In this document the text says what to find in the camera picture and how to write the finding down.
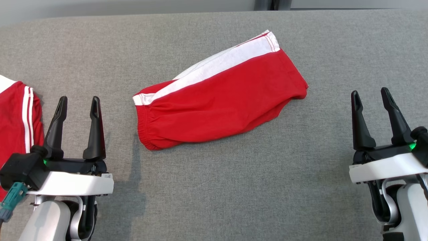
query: teal cable connector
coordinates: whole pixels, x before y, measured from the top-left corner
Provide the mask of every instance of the teal cable connector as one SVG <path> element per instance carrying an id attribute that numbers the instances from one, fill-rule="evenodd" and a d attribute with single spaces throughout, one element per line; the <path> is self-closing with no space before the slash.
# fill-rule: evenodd
<path id="1" fill-rule="evenodd" d="M 0 203 L 0 219 L 7 223 L 13 215 L 16 205 L 25 197 L 28 188 L 21 182 L 15 182 Z"/>

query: red shorts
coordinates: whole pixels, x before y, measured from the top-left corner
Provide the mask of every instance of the red shorts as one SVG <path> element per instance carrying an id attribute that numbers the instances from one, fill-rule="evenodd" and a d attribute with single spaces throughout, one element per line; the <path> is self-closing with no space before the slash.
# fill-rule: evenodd
<path id="1" fill-rule="evenodd" d="M 43 145 L 42 107 L 33 88 L 0 75 L 0 166 L 12 153 Z M 0 199 L 6 191 L 0 189 Z"/>
<path id="2" fill-rule="evenodd" d="M 307 83 L 265 31 L 173 80 L 137 93 L 138 134 L 149 150 L 240 134 L 277 117 Z"/>

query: white sleeve stripe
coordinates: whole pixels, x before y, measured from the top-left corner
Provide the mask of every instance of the white sleeve stripe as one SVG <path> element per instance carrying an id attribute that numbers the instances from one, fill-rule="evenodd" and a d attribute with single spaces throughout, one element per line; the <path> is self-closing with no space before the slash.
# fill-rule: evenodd
<path id="1" fill-rule="evenodd" d="M 133 98 L 135 105 L 150 105 L 156 99 L 186 86 L 202 82 L 247 60 L 280 50 L 276 37 L 272 32 L 268 32 L 265 38 L 259 36 L 193 65 L 174 78 L 177 79 L 175 82 L 165 86 L 156 93 L 139 94 L 141 102 L 138 98 Z"/>
<path id="2" fill-rule="evenodd" d="M 24 88 L 24 98 L 22 100 L 22 123 L 24 124 L 24 140 L 25 140 L 25 153 L 30 152 L 30 129 L 28 126 L 28 101 L 30 95 L 28 93 L 29 87 Z"/>
<path id="3" fill-rule="evenodd" d="M 30 124 L 30 148 L 34 146 L 33 136 L 33 88 L 30 88 L 30 107 L 28 108 L 28 123 Z"/>

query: green indicator light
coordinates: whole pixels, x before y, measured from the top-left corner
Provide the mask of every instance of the green indicator light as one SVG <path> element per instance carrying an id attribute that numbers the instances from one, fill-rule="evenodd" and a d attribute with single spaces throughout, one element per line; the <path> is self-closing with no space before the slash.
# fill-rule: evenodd
<path id="1" fill-rule="evenodd" d="M 410 150 L 413 150 L 413 148 L 415 148 L 415 146 L 416 146 L 415 142 L 410 143 L 409 144 Z"/>

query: red fabric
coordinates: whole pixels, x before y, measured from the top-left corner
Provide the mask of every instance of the red fabric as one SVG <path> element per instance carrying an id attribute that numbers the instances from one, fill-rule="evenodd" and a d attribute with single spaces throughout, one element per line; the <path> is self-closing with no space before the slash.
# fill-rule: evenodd
<path id="1" fill-rule="evenodd" d="M 171 81 L 139 93 L 153 93 Z M 254 57 L 202 82 L 137 105 L 138 134 L 149 150 L 236 135 L 277 117 L 307 83 L 283 50 Z"/>
<path id="2" fill-rule="evenodd" d="M 26 153 L 25 148 L 25 127 L 23 123 L 23 100 L 24 92 L 30 95 L 30 88 L 25 88 L 22 82 L 18 81 L 0 93 L 0 166 L 8 160 L 12 153 Z M 29 110 L 30 101 L 33 108 Z M 39 98 L 33 93 L 33 98 L 28 98 L 27 111 L 32 112 L 33 137 L 31 132 L 27 141 L 31 146 L 31 138 L 34 138 L 35 145 L 43 145 L 43 125 L 40 121 L 42 117 L 42 107 Z M 30 127 L 30 115 L 27 112 L 27 124 Z M 6 195 L 6 191 L 0 189 L 0 199 Z"/>

